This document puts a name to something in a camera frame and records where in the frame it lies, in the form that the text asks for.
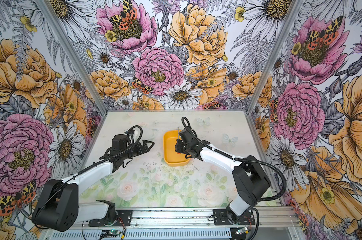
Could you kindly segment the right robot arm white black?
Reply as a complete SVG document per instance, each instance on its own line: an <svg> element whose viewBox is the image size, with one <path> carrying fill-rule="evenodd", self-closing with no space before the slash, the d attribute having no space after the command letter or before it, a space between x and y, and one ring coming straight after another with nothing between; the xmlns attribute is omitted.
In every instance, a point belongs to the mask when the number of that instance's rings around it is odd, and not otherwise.
<svg viewBox="0 0 362 240"><path fill-rule="evenodd" d="M163 139L163 154L145 159L138 182L143 186L145 207L221 207L226 224L251 220L251 208L268 190L259 164L234 162L204 149L203 158L177 153L188 132L170 131Z"/></svg>

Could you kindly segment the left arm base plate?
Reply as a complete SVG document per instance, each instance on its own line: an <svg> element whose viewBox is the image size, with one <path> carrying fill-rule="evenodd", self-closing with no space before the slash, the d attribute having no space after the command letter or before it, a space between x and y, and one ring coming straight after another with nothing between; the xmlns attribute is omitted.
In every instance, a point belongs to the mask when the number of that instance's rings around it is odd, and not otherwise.
<svg viewBox="0 0 362 240"><path fill-rule="evenodd" d="M129 227L132 215L132 210L117 209L114 213L108 213L102 219L90 220L89 227Z"/></svg>

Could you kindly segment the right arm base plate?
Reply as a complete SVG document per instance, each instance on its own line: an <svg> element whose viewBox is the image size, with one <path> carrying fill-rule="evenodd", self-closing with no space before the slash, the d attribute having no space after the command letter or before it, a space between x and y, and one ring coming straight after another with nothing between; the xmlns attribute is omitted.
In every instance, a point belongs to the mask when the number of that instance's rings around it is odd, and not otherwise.
<svg viewBox="0 0 362 240"><path fill-rule="evenodd" d="M246 210L241 215L236 215L230 209L213 209L212 217L209 219L216 226L237 226L237 225L255 225L255 217L252 211Z"/></svg>

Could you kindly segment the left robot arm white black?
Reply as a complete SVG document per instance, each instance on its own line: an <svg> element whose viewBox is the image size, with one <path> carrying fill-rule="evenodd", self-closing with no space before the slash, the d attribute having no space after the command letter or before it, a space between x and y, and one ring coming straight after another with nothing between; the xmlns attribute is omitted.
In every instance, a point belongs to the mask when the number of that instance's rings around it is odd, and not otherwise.
<svg viewBox="0 0 362 240"><path fill-rule="evenodd" d="M112 145L98 162L62 180L45 183L32 214L32 223L41 228L65 232L80 222L97 220L110 225L117 220L116 205L107 200L81 204L80 195L101 179L124 168L134 157L148 153L153 141L115 135Z"/></svg>

